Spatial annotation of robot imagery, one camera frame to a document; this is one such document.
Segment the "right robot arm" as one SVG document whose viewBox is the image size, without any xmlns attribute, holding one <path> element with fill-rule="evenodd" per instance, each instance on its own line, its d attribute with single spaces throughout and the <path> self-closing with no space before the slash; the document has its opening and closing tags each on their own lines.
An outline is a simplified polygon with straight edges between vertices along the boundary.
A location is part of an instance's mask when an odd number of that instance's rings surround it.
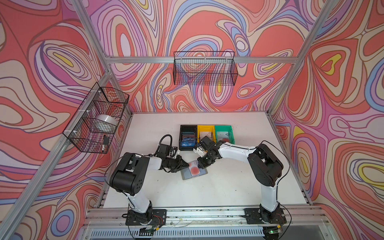
<svg viewBox="0 0 384 240">
<path fill-rule="evenodd" d="M 199 141 L 196 152 L 198 166 L 205 169 L 218 159 L 232 159 L 250 164 L 257 181 L 262 185 L 261 208 L 269 214 L 280 207 L 277 194 L 277 181 L 282 176 L 284 165 L 265 144 L 256 147 L 245 147 L 224 141 L 213 142 L 208 137 Z"/>
</svg>

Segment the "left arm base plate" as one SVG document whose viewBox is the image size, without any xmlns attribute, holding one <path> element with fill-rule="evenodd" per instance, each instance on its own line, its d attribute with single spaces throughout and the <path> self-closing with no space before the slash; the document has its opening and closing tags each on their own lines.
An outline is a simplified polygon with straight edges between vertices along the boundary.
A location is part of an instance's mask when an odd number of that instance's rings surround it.
<svg viewBox="0 0 384 240">
<path fill-rule="evenodd" d="M 126 219 L 126 226 L 162 226 L 166 223 L 167 210 L 154 209 L 141 214 L 133 210 L 128 210 L 122 217 Z"/>
</svg>

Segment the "grey card holder wallet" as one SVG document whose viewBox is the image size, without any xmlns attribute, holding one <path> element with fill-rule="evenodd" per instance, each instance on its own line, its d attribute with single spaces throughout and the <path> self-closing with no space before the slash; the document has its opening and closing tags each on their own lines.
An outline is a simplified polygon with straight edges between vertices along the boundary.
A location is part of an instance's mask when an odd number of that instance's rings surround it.
<svg viewBox="0 0 384 240">
<path fill-rule="evenodd" d="M 183 180 L 189 180 L 206 175 L 208 171 L 199 167 L 198 160 L 189 163 L 189 167 L 181 170 L 181 176 Z"/>
</svg>

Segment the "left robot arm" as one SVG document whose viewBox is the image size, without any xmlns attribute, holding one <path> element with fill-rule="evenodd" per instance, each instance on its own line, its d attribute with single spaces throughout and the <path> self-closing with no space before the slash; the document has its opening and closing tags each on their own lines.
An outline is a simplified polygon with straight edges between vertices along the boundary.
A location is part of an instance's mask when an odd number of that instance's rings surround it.
<svg viewBox="0 0 384 240">
<path fill-rule="evenodd" d="M 139 214 L 149 212 L 151 201 L 140 193 L 148 170 L 169 170 L 177 173 L 189 168 L 182 156 L 175 158 L 159 158 L 155 156 L 125 153 L 113 171 L 109 186 L 118 193 L 124 193 L 133 207 L 133 211 Z"/>
</svg>

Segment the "white card with red circle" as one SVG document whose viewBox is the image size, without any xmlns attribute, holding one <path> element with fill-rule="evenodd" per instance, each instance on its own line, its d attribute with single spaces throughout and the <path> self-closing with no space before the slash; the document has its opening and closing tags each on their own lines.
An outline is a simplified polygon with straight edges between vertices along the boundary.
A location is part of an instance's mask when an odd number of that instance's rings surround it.
<svg viewBox="0 0 384 240">
<path fill-rule="evenodd" d="M 189 165 L 189 170 L 192 177 L 196 177 L 201 173 L 200 168 L 198 166 L 198 161 L 190 162 Z"/>
</svg>

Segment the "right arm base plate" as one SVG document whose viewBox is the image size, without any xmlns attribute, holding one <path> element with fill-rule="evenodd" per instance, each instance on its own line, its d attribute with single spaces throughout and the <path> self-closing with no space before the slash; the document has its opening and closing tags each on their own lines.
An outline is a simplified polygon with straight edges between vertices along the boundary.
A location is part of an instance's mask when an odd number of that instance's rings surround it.
<svg viewBox="0 0 384 240">
<path fill-rule="evenodd" d="M 273 212 L 269 212 L 263 207 L 260 208 L 245 208 L 244 214 L 241 217 L 245 218 L 247 224 L 272 224 L 284 225 L 287 223 L 284 211 L 278 206 Z"/>
</svg>

